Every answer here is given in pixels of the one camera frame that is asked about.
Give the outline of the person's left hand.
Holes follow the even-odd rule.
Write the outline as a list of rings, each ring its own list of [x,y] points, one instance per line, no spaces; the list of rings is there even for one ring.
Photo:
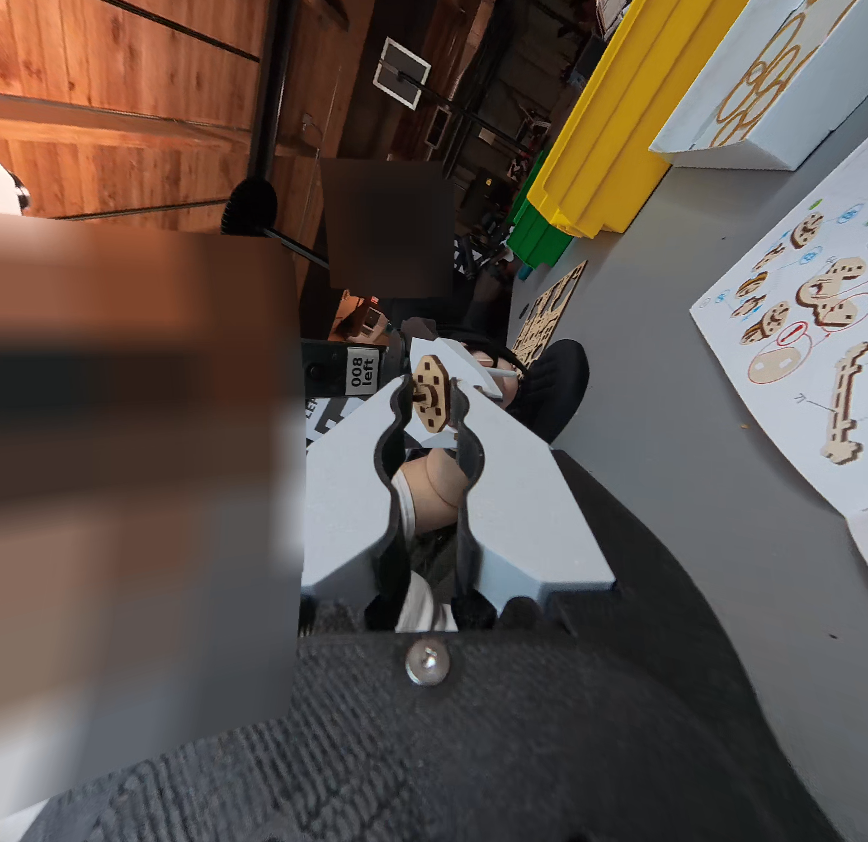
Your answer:
[[[494,383],[502,394],[501,405],[506,408],[511,405],[517,396],[521,382],[520,370],[504,358],[493,358],[484,350],[472,351],[473,359],[483,368],[488,370]]]

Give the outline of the grey desk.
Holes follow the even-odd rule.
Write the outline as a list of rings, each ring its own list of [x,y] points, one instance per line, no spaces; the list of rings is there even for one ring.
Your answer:
[[[843,836],[866,840],[866,564],[843,518],[754,423],[689,310],[866,138],[866,104],[795,173],[673,168],[583,260],[557,327],[590,389],[557,439],[668,547],[721,620],[779,744]]]

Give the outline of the person's left forearm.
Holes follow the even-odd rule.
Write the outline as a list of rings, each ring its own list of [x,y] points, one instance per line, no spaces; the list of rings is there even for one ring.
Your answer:
[[[404,463],[392,478],[392,488],[405,537],[411,540],[455,525],[469,483],[453,449],[431,449]]]

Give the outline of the green plastic bin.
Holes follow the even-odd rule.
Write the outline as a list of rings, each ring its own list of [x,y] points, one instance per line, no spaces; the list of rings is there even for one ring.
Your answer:
[[[547,147],[539,154],[507,216],[510,230],[506,246],[521,262],[519,280],[526,280],[541,264],[554,267],[573,240],[569,234],[552,227],[528,201],[529,189],[550,151],[551,147]]]

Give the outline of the small wooden model assembly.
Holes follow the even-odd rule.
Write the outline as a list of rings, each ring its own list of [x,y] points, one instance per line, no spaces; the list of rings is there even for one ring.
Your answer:
[[[426,435],[442,432],[450,423],[450,379],[439,357],[426,354],[412,374],[415,417]]]

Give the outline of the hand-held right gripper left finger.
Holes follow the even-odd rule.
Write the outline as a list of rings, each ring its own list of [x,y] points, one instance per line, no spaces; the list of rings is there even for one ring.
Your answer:
[[[307,452],[301,594],[397,610],[410,583],[398,494],[411,382],[394,378]]]

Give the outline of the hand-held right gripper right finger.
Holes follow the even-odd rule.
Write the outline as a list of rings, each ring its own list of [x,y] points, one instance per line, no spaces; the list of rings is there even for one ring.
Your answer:
[[[455,599],[497,614],[516,597],[542,608],[556,593],[605,592],[613,571],[551,448],[465,381],[451,383],[458,506]]]

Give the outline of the black support pole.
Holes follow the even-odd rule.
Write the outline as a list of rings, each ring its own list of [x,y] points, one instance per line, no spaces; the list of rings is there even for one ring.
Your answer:
[[[299,1],[269,0],[268,3],[251,125],[247,178],[270,179]]]

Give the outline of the yellow plastic bin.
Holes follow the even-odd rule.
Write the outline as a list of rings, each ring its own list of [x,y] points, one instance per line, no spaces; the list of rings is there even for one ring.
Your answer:
[[[652,142],[748,1],[632,1],[528,192],[550,226],[629,227],[670,166]]]

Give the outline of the laser-cut plywood parts sheet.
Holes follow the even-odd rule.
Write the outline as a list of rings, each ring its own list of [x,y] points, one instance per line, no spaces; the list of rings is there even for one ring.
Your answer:
[[[587,260],[580,262],[530,305],[522,329],[511,348],[515,358],[526,370],[530,369],[548,347],[587,264]]]

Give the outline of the square ceiling light panel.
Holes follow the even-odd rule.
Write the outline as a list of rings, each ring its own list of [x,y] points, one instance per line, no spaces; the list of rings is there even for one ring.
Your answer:
[[[373,86],[403,107],[415,111],[430,70],[428,61],[391,37],[386,37],[377,60]]]

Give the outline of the white cardboard box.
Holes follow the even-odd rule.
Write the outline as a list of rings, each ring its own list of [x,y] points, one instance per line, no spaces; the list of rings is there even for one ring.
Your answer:
[[[793,172],[866,98],[867,0],[749,0],[649,150]]]

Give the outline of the illustrated instruction booklet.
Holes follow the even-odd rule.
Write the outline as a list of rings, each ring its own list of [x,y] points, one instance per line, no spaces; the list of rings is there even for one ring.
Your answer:
[[[867,556],[867,142],[691,307],[765,434]]]

